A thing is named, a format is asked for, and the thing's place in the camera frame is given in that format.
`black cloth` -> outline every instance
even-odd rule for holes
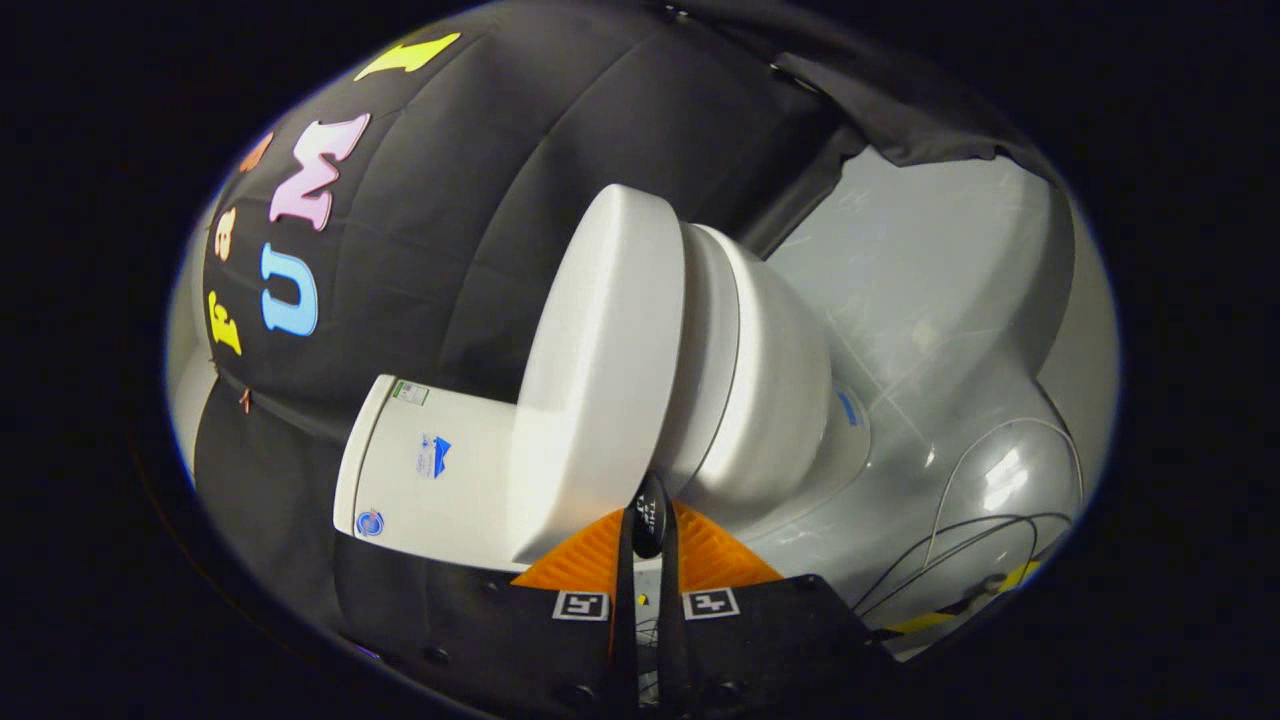
[[[225,261],[214,255],[211,229],[202,290],[237,322],[242,352],[212,345],[220,379],[196,439],[197,491],[251,573],[302,616],[357,642],[388,642],[426,638],[433,616],[468,602],[443,592],[453,580],[474,589],[465,569],[333,529],[346,434],[380,373],[513,402],[564,247],[599,190],[617,182],[664,197],[682,220],[763,256],[868,138],[899,163],[989,155],[974,149],[964,118],[951,140],[895,127],[945,127],[913,109],[946,102],[842,94],[868,86],[840,74],[856,70],[840,64],[847,47],[804,37],[812,22],[783,22],[773,9],[748,22],[733,10],[732,23],[716,27],[714,13],[704,14],[485,5],[388,44],[461,33],[421,69],[353,82],[385,49],[352,65],[264,128],[274,136],[256,168],[230,170],[215,218],[237,210],[232,251]],[[292,217],[270,222],[275,188],[300,169],[293,147],[303,129],[361,113],[371,115],[364,135],[332,163],[323,231]],[[315,279],[310,336],[262,320],[264,290],[298,301],[287,279],[261,279],[265,243],[305,261]],[[248,414],[238,404],[246,388]]]

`wire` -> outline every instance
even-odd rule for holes
[[[919,539],[919,541],[918,541],[918,542],[916,542],[915,544],[913,544],[911,547],[909,547],[909,548],[906,550],[906,552],[904,552],[902,555],[900,555],[900,556],[897,557],[897,560],[895,560],[892,565],[890,565],[890,566],[888,566],[888,568],[887,568],[887,569],[886,569],[886,570],[884,570],[883,573],[881,573],[881,577],[879,577],[879,578],[877,578],[877,579],[876,579],[876,582],[874,582],[874,583],[872,583],[872,585],[870,585],[869,588],[867,588],[867,592],[864,592],[864,593],[863,593],[863,596],[858,598],[858,602],[855,602],[855,603],[854,603],[854,605],[851,606],[851,610],[852,610],[854,612],[858,612],[858,606],[860,606],[860,605],[861,605],[863,602],[865,602],[865,601],[867,601],[867,598],[868,598],[868,597],[869,597],[869,596],[870,596],[870,594],[872,594],[873,592],[876,592],[876,588],[878,588],[878,587],[879,587],[879,584],[881,584],[881,583],[883,583],[883,582],[884,582],[884,579],[886,579],[886,578],[888,578],[888,575],[890,575],[890,574],[891,574],[891,573],[892,573],[892,571],[893,571],[893,570],[895,570],[895,569],[896,569],[896,568],[897,568],[897,566],[899,566],[899,565],[900,565],[900,564],[901,564],[901,562],[902,562],[904,560],[906,560],[906,557],[908,557],[909,555],[911,555],[913,552],[915,552],[915,548],[918,548],[918,547],[920,547],[922,544],[924,544],[925,542],[928,542],[928,539],[929,539],[931,537],[936,537],[936,536],[937,536],[937,534],[940,534],[940,533],[947,533],[947,532],[951,532],[951,530],[955,530],[955,529],[957,529],[957,528],[963,528],[963,527],[965,527],[965,525],[972,525],[972,524],[974,524],[974,523],[988,523],[988,521],[991,521],[991,520],[1010,520],[1009,523],[1004,523],[1004,524],[1000,524],[1000,525],[996,525],[995,528],[988,528],[987,530],[984,530],[984,532],[979,533],[978,536],[975,536],[975,537],[973,537],[973,538],[969,538],[968,541],[963,542],[961,544],[956,546],[955,548],[951,548],[951,550],[950,550],[950,551],[948,551],[948,552],[947,552],[946,555],[943,555],[943,556],[942,556],[941,559],[938,559],[937,561],[934,561],[934,564],[933,564],[933,566],[932,566],[932,568],[936,568],[936,566],[937,566],[938,564],[941,564],[941,562],[942,562],[943,560],[946,560],[946,559],[951,557],[952,555],[955,555],[955,553],[956,553],[956,552],[959,552],[960,550],[964,550],[964,548],[966,548],[966,547],[972,546],[972,544],[973,544],[974,542],[978,542],[978,541],[980,541],[980,539],[983,539],[983,538],[986,538],[986,537],[988,537],[988,536],[991,536],[991,534],[993,534],[993,533],[996,533],[996,532],[998,532],[998,530],[1002,530],[1002,529],[1005,529],[1005,528],[1007,528],[1007,527],[1010,527],[1010,525],[1014,525],[1014,524],[1018,524],[1018,523],[1023,523],[1023,521],[1030,521],[1030,520],[1036,520],[1036,519],[1038,519],[1038,518],[1057,518],[1057,519],[1062,520],[1064,523],[1066,523],[1066,525],[1068,525],[1068,527],[1071,527],[1071,518],[1069,518],[1068,515],[1064,515],[1064,514],[1061,514],[1061,512],[1037,512],[1037,514],[1034,514],[1034,515],[1011,515],[1011,514],[1000,514],[1000,515],[986,515],[986,516],[982,516],[982,518],[973,518],[973,519],[969,519],[969,520],[963,520],[963,521],[960,521],[960,523],[955,523],[955,524],[951,524],[951,525],[947,525],[946,528],[942,528],[941,530],[938,530],[938,532],[933,533],[933,534],[932,534],[932,536],[929,536],[929,537],[924,537],[924,538],[920,538],[920,539]],[[1036,546],[1036,543],[1033,542],[1033,543],[1032,543],[1032,552],[1033,552],[1033,553],[1036,552],[1036,547],[1034,547],[1034,546]],[[882,600],[881,600],[881,602],[884,602],[884,600],[888,600],[888,597],[892,597],[893,594],[897,594],[897,593],[899,593],[900,591],[902,591],[902,589],[904,589],[904,588],[905,588],[906,585],[909,585],[910,583],[913,583],[913,582],[915,582],[916,579],[919,579],[919,577],[920,577],[920,575],[923,575],[924,573],[929,571],[929,569],[932,569],[932,568],[929,568],[929,566],[925,566],[925,568],[922,568],[920,570],[916,570],[916,571],[915,571],[915,574],[914,574],[914,575],[913,575],[911,578],[909,578],[908,580],[905,580],[905,583],[904,583],[902,585],[899,585],[899,588],[897,588],[897,589],[895,589],[895,591],[893,591],[892,593],[890,593],[890,596],[887,596],[887,597],[882,598]],[[873,607],[872,607],[870,610],[874,610],[874,607],[878,607],[878,606],[881,605],[881,602],[877,602],[877,603],[876,603],[876,606],[873,606]]]
[[[888,602],[893,596],[896,596],[897,593],[905,591],[911,583],[914,583],[915,580],[919,580],[929,570],[937,568],[938,565],[942,565],[942,562],[945,562],[946,560],[954,557],[960,551],[970,547],[972,544],[974,544],[978,541],[986,539],[987,537],[993,536],[993,534],[998,533],[1000,530],[1004,530],[1005,528],[1010,528],[1010,527],[1016,525],[1019,523],[1027,523],[1032,528],[1032,551],[1030,551],[1030,553],[1028,555],[1028,559],[1027,559],[1027,561],[1030,562],[1030,559],[1036,556],[1036,546],[1039,544],[1039,530],[1036,528],[1036,523],[1033,523],[1030,520],[1030,518],[1019,518],[1016,520],[1010,520],[1007,523],[1002,523],[1000,525],[996,525],[995,528],[987,529],[987,530],[984,530],[984,532],[982,532],[982,533],[979,533],[979,534],[969,538],[968,541],[960,543],[959,546],[948,550],[933,565],[931,565],[929,568],[927,568],[924,570],[918,570],[915,573],[915,575],[913,575],[906,582],[904,582],[901,585],[899,585],[897,588],[895,588],[893,592],[886,594],[884,597],[882,597],[879,600],[879,602],[877,602],[876,605],[868,607],[867,612],[863,612],[863,615],[864,616],[865,615],[870,615],[872,612],[876,611],[877,607],[879,607],[881,605],[884,605],[886,602]],[[1027,577],[1025,570],[1027,570],[1027,565],[1023,565],[1023,578]]]
[[[1080,473],[1080,456],[1075,450],[1075,441],[1071,439],[1071,436],[1062,428],[1055,425],[1053,423],[1041,420],[1039,418],[1014,418],[1012,420],[1005,420],[1004,423],[1000,423],[998,425],[983,433],[982,437],[979,437],[978,439],[973,441],[973,443],[968,448],[965,448],[964,452],[960,454],[960,460],[956,460],[955,466],[951,468],[951,474],[947,477],[947,484],[942,486],[942,497],[938,498],[938,511],[933,515],[933,533],[929,534],[929,547],[924,551],[924,564],[920,565],[922,573],[924,571],[925,568],[929,566],[929,557],[932,557],[933,555],[933,541],[938,536],[938,523],[942,521],[942,506],[947,501],[947,492],[951,491],[951,483],[956,479],[956,473],[960,470],[960,465],[964,464],[964,459],[968,457],[969,452],[972,452],[973,448],[978,447],[978,445],[980,445],[982,441],[991,437],[992,433],[995,433],[1001,428],[1012,425],[1014,423],[1036,423],[1039,425],[1044,425],[1046,428],[1062,436],[1062,439],[1066,441],[1068,448],[1070,448],[1071,451],[1071,464],[1075,468],[1075,483],[1078,491],[1075,498],[1075,511],[1079,512],[1080,507],[1084,506],[1084,475]]]

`foam letter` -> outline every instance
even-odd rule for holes
[[[334,161],[346,160],[367,126],[369,113],[344,123],[323,126],[317,120],[307,126],[293,146],[293,156],[302,169],[275,188],[268,219],[274,223],[280,215],[293,215],[311,220],[311,227],[323,231],[329,222],[333,196],[328,190],[321,190],[315,197],[307,195],[338,179],[338,170],[321,155],[329,155]]]
[[[410,45],[408,47],[397,45],[396,47],[392,47],[379,55],[378,59],[370,63],[367,68],[360,70],[360,74],[356,76],[356,81],[370,73],[376,73],[378,70],[393,70],[396,68],[402,68],[406,73],[411,73],[428,64],[431,58],[439,55],[442,50],[452,45],[458,37],[461,37],[461,35],[454,32],[453,35],[447,35],[439,40],[419,42],[417,45]]]
[[[241,354],[236,320],[227,316],[227,309],[218,304],[218,293],[214,291],[209,291],[209,329],[215,343],[227,343],[236,351],[236,355]]]
[[[266,329],[276,328],[298,336],[308,336],[316,329],[317,296],[316,281],[306,263],[292,255],[274,252],[271,243],[262,245],[262,279],[283,275],[298,286],[298,304],[289,305],[271,297],[271,291],[262,291],[262,323]]]

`black cable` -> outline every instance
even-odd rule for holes
[[[924,543],[929,542],[929,538],[931,538],[931,537],[936,537],[936,536],[938,536],[938,534],[942,534],[942,533],[946,533],[946,532],[948,532],[948,530],[954,530],[954,529],[957,529],[957,528],[963,528],[963,527],[965,527],[965,525],[972,525],[972,524],[974,524],[974,523],[986,523],[986,521],[989,521],[989,520],[1012,520],[1014,523],[1021,523],[1021,521],[1027,521],[1027,520],[1034,520],[1034,519],[1037,519],[1037,518],[1057,518],[1057,519],[1060,519],[1060,520],[1065,521],[1065,523],[1066,523],[1066,525],[1068,525],[1068,528],[1070,528],[1070,527],[1071,527],[1071,519],[1070,519],[1069,516],[1066,516],[1066,515],[1061,514],[1061,512],[1037,512],[1037,514],[1034,514],[1034,515],[1005,515],[1005,514],[1002,514],[1002,515],[984,515],[984,516],[982,516],[982,518],[973,518],[973,519],[970,519],[970,520],[964,520],[964,521],[960,521],[960,523],[955,523],[955,524],[951,524],[951,525],[947,525],[946,528],[942,528],[942,529],[940,529],[940,530],[938,530],[937,533],[931,533],[929,536],[925,536],[925,537],[924,537],[924,538],[922,538],[922,539],[920,539],[919,542],[916,542],[915,544],[913,544],[911,547],[909,547],[909,548],[906,550],[906,552],[904,552],[902,555],[900,555],[900,556],[899,556],[899,559],[897,559],[897,560],[895,560],[895,561],[893,561],[893,564],[892,564],[892,565],[890,565],[890,566],[888,566],[888,568],[887,568],[887,569],[886,569],[886,570],[884,570],[884,571],[883,571],[883,573],[881,574],[881,577],[879,577],[879,578],[877,578],[874,583],[872,583],[872,585],[870,585],[869,588],[867,588],[867,592],[864,592],[864,593],[863,593],[863,596],[858,598],[858,602],[855,602],[855,603],[854,603],[852,606],[850,606],[850,610],[852,610],[852,611],[854,611],[854,612],[856,614],[856,612],[858,612],[858,606],[860,606],[860,605],[861,605],[863,602],[865,602],[865,601],[867,601],[867,598],[868,598],[868,596],[870,596],[870,594],[872,594],[872,593],[873,593],[873,592],[876,591],[876,588],[878,588],[878,587],[879,587],[879,584],[881,584],[881,583],[883,583],[883,582],[884,582],[884,579],[886,579],[886,578],[888,578],[888,575],[890,575],[890,574],[891,574],[891,573],[892,573],[892,571],[893,571],[893,570],[895,570],[895,569],[896,569],[896,568],[897,568],[897,566],[899,566],[899,565],[900,565],[900,564],[901,564],[901,562],[902,562],[904,560],[906,560],[906,557],[908,557],[909,555],[911,555],[913,552],[915,552],[915,548],[918,548],[918,547],[920,547],[922,544],[924,544]],[[966,543],[961,544],[961,546],[960,546],[959,548],[952,548],[952,551],[948,551],[948,552],[947,552],[947,553],[946,553],[946,555],[945,555],[945,556],[943,556],[942,559],[940,559],[940,560],[938,560],[937,562],[934,562],[934,564],[929,565],[929,568],[928,568],[928,569],[922,569],[920,571],[918,571],[918,574],[916,574],[915,577],[913,577],[913,578],[911,578],[910,580],[908,580],[908,583],[906,583],[906,584],[910,584],[911,582],[914,582],[915,579],[918,579],[918,578],[919,578],[920,575],[923,575],[924,573],[927,573],[927,571],[928,571],[929,569],[932,569],[932,568],[936,568],[936,566],[937,566],[937,564],[938,564],[938,562],[941,562],[942,560],[945,560],[946,557],[951,557],[951,555],[954,555],[956,550],[964,550],[965,547],[969,547],[970,544],[973,544],[973,542],[974,542],[974,541],[978,541],[978,539],[982,539],[982,538],[986,538],[986,537],[987,537],[987,536],[989,536],[989,534],[991,534],[992,532],[996,532],[996,530],[1001,530],[1001,529],[1004,529],[1004,528],[1007,528],[1007,527],[1009,527],[1010,524],[1014,524],[1014,523],[1009,523],[1009,524],[1002,524],[1002,525],[997,525],[996,528],[992,528],[992,529],[988,529],[988,530],[987,530],[987,532],[984,532],[983,534],[979,534],[979,536],[977,536],[977,537],[974,537],[974,538],[970,538],[970,541],[969,541],[969,542],[966,542]],[[1034,552],[1034,550],[1036,550],[1036,547],[1034,547],[1034,543],[1033,543],[1033,544],[1032,544],[1032,552]],[[905,587],[905,584],[904,584],[902,587],[899,587],[899,588],[897,588],[896,591],[893,591],[893,593],[891,593],[891,596],[890,596],[890,597],[892,597],[892,594],[896,594],[896,593],[897,593],[899,591],[901,591],[901,589],[902,589],[904,587]],[[873,607],[872,607],[872,610],[874,610],[874,607],[878,607],[878,606],[879,606],[879,602],[878,602],[878,603],[876,603],[876,606],[873,606]]]

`screw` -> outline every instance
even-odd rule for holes
[[[449,653],[443,647],[428,647],[422,650],[422,657],[436,665],[448,665]]]
[[[724,680],[712,688],[712,698],[717,702],[732,702],[742,694],[742,688],[733,680]]]
[[[595,693],[586,685],[571,685],[561,688],[557,693],[559,701],[570,707],[581,708],[595,702]]]

